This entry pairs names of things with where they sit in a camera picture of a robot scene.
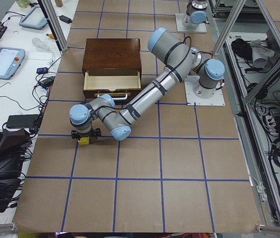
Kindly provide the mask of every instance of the metal base plate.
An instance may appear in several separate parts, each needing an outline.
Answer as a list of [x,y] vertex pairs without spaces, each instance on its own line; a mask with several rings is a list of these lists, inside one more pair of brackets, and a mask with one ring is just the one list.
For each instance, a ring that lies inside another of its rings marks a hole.
[[183,32],[183,33],[196,33],[196,34],[206,34],[207,29],[206,25],[204,23],[199,24],[196,28],[190,28],[183,25],[182,20],[184,18],[186,13],[176,13],[176,27],[177,32]]
[[187,76],[185,78],[185,92],[186,92],[186,100],[187,105],[193,106],[225,106],[224,103],[224,96],[223,92],[220,90],[217,90],[212,98],[209,99],[202,99],[195,95],[193,92],[193,85],[194,83],[199,79],[199,76]]

